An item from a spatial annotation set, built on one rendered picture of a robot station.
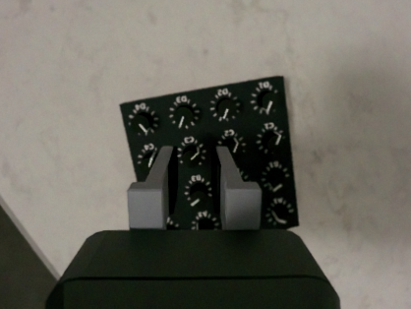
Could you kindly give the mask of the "black knob panel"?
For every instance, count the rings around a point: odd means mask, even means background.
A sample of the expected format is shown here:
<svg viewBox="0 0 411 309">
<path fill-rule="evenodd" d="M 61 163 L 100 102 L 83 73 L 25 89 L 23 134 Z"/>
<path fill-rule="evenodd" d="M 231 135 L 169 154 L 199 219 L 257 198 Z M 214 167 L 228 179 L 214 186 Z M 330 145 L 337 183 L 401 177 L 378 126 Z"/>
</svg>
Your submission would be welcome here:
<svg viewBox="0 0 411 309">
<path fill-rule="evenodd" d="M 166 230 L 222 230 L 211 191 L 212 147 L 227 147 L 243 181 L 259 184 L 260 229 L 300 226 L 283 75 L 124 102 L 119 109 L 137 182 L 146 182 L 162 147 L 177 147 L 178 189 Z"/>
</svg>

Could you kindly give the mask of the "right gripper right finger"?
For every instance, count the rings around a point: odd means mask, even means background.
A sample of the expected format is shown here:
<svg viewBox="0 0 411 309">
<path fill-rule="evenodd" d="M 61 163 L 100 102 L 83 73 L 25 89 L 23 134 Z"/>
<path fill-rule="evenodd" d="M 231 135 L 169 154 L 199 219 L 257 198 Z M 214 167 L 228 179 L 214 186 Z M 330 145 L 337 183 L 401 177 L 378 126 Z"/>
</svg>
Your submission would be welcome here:
<svg viewBox="0 0 411 309">
<path fill-rule="evenodd" d="M 243 182 L 227 147 L 211 148 L 211 191 L 222 230 L 260 229 L 262 190 Z"/>
</svg>

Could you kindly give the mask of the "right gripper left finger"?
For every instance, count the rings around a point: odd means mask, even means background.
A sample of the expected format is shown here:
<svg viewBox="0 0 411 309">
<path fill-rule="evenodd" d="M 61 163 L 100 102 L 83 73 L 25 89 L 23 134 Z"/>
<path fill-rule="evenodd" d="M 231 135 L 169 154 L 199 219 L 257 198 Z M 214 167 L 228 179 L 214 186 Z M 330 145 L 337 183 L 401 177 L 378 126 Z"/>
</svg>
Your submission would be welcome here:
<svg viewBox="0 0 411 309">
<path fill-rule="evenodd" d="M 166 230 L 177 189 L 177 147 L 162 147 L 146 182 L 132 182 L 127 190 L 129 230 Z"/>
</svg>

